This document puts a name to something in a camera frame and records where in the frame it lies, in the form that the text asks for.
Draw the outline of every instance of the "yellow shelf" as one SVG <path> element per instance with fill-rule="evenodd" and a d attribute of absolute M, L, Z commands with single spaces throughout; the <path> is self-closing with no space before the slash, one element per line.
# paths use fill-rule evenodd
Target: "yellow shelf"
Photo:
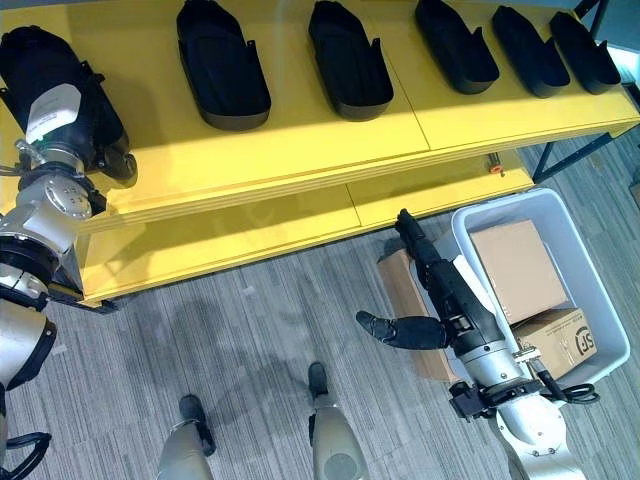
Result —
<path fill-rule="evenodd" d="M 533 96 L 516 76 L 493 32 L 491 17 L 498 5 L 450 4 L 471 31 L 482 27 L 500 70 L 500 78 L 478 95 L 463 95 L 447 84 L 416 26 L 415 1 L 366 2 L 369 17 L 383 39 L 382 45 L 431 150 L 460 149 L 487 141 L 497 145 L 542 143 L 594 131 L 618 133 L 638 123 L 638 111 L 621 86 L 591 95 L 570 69 L 571 83 L 557 95 L 547 99 Z M 557 8 L 516 8 L 537 27 L 543 39 L 551 36 L 549 22 Z"/>
<path fill-rule="evenodd" d="M 100 300 L 306 248 L 532 185 L 513 151 L 81 237 L 85 300 Z"/>
<path fill-rule="evenodd" d="M 128 217 L 149 221 L 150 210 L 164 210 L 166 218 L 202 201 L 208 209 L 246 203 L 260 199 L 256 192 L 265 188 L 295 193 L 288 185 L 301 176 L 322 178 L 334 169 L 427 150 L 393 75 L 396 97 L 384 116 L 347 122 L 333 113 L 307 31 L 313 0 L 225 0 L 245 38 L 256 41 L 272 109 L 267 123 L 250 132 L 207 125 L 178 55 L 176 15 L 183 4 L 116 0 L 9 10 L 0 17 L 3 31 L 37 24 L 64 37 L 106 77 L 103 86 L 128 131 L 139 175 L 128 189 L 103 175 L 93 177 L 108 192 L 109 210 L 88 224 L 92 231 L 113 228 L 119 220 L 131 223 Z M 346 5 L 366 17 L 360 2 Z M 1 110 L 3 150 L 11 152 L 22 135 L 6 108 Z M 3 207 L 12 204 L 15 187 L 5 190 Z M 229 196 L 240 200 L 229 203 Z"/>
<path fill-rule="evenodd" d="M 123 189 L 92 178 L 108 210 L 84 233 L 323 190 L 474 155 L 576 135 L 619 133 L 640 122 L 621 88 L 592 96 L 575 81 L 541 100 L 527 94 L 496 44 L 485 38 L 501 77 L 487 92 L 460 95 L 445 83 L 414 26 L 415 1 L 347 0 L 369 38 L 380 36 L 395 98 L 370 122 L 332 113 L 307 31 L 313 0 L 225 0 L 247 39 L 255 39 L 271 92 L 267 123 L 229 133 L 199 117 L 177 52 L 175 17 L 183 0 L 113 0 L 3 11 L 0 29 L 38 24 L 66 38 L 106 76 L 104 88 L 128 130 L 137 183 Z M 469 26 L 489 23 L 496 6 L 456 4 Z M 538 25 L 554 12 L 525 8 Z M 2 161 L 21 136 L 0 108 Z M 14 204 L 15 179 L 0 179 L 0 208 Z"/>

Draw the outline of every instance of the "cardboard box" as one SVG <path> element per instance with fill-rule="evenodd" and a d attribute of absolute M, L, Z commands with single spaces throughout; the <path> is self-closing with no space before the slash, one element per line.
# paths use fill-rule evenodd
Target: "cardboard box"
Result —
<path fill-rule="evenodd" d="M 378 272 L 396 317 L 433 316 L 422 299 L 420 289 L 411 275 L 413 260 L 405 250 L 399 250 L 378 263 Z M 449 367 L 443 350 L 414 351 L 413 360 L 420 376 L 434 380 L 459 380 Z"/>
<path fill-rule="evenodd" d="M 472 233 L 471 240 L 509 325 L 567 301 L 530 220 Z"/>
<path fill-rule="evenodd" d="M 596 353 L 589 323 L 579 308 L 549 310 L 512 328 L 520 348 L 538 347 L 555 379 Z"/>

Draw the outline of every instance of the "black metal frame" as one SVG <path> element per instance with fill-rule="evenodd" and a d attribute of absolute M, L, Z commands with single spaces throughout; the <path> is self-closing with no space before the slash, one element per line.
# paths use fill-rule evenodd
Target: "black metal frame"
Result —
<path fill-rule="evenodd" d="M 598 5 L 598 9 L 596 10 L 596 15 L 593 19 L 593 23 L 591 24 L 590 29 L 591 36 L 594 38 L 597 35 L 598 30 L 600 29 L 600 25 L 602 24 L 602 19 L 604 18 L 607 6 L 609 5 L 609 0 L 582 0 L 573 10 L 578 18 L 584 18 L 584 16 L 589 13 L 596 5 Z M 640 103 L 638 103 L 638 100 L 640 99 L 640 92 L 638 92 L 638 87 L 635 84 L 625 85 L 624 87 L 627 89 L 631 97 L 635 100 L 636 107 L 640 109 Z M 605 133 L 604 135 L 599 136 L 584 147 L 576 150 L 568 157 L 560 160 L 558 163 L 545 170 L 544 167 L 546 166 L 547 160 L 549 160 L 549 155 L 551 155 L 551 151 L 553 150 L 553 146 L 555 145 L 555 142 L 547 143 L 538 162 L 538 166 L 536 167 L 536 170 L 533 174 L 533 183 L 540 183 L 548 178 L 551 178 L 556 173 L 559 173 L 565 168 L 570 167 L 574 163 L 579 162 L 583 158 L 591 155 L 593 152 L 595 152 L 599 148 L 604 147 L 608 143 L 611 143 L 612 141 L 613 137 L 609 133 Z"/>

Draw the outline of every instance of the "black cable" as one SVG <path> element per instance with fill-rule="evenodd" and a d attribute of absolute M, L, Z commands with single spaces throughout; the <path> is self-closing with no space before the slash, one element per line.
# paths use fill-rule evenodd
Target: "black cable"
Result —
<path fill-rule="evenodd" d="M 20 153 L 19 161 L 13 166 L 0 165 L 0 177 L 21 177 L 31 170 L 31 157 Z"/>
<path fill-rule="evenodd" d="M 542 393 L 542 396 L 549 400 L 560 400 L 561 402 L 573 403 L 576 405 L 589 405 L 600 400 L 600 395 L 596 393 L 596 388 L 590 383 L 574 385 L 572 387 L 560 388 L 560 385 L 549 373 L 549 370 L 538 372 L 538 378 L 542 380 L 549 393 Z"/>
<path fill-rule="evenodd" d="M 600 395 L 596 393 L 596 387 L 590 383 L 582 383 L 580 385 L 574 385 L 562 390 L 562 393 L 567 398 L 564 400 L 567 403 L 573 403 L 576 405 L 589 405 L 600 401 Z M 552 395 L 542 394 L 543 397 L 554 399 Z"/>
<path fill-rule="evenodd" d="M 23 480 L 26 478 L 42 461 L 50 442 L 51 435 L 42 432 L 29 433 L 7 440 L 7 450 L 15 450 L 32 444 L 35 446 L 33 451 L 27 455 L 27 458 L 14 470 L 7 471 L 2 469 L 0 471 L 0 480 Z"/>

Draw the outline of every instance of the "white plastic bin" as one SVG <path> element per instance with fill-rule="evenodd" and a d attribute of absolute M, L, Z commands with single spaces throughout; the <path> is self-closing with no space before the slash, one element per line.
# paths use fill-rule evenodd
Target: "white plastic bin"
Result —
<path fill-rule="evenodd" d="M 535 189 L 461 208 L 451 219 L 451 230 L 435 242 L 435 246 L 444 258 L 453 259 L 462 253 L 467 259 L 496 306 L 496 318 L 509 347 L 516 351 L 515 338 L 469 234 L 527 219 L 535 224 L 564 285 L 570 303 L 565 306 L 582 308 L 596 342 L 597 352 L 559 380 L 565 386 L 594 383 L 629 358 L 629 340 L 573 220 L 556 192 Z"/>

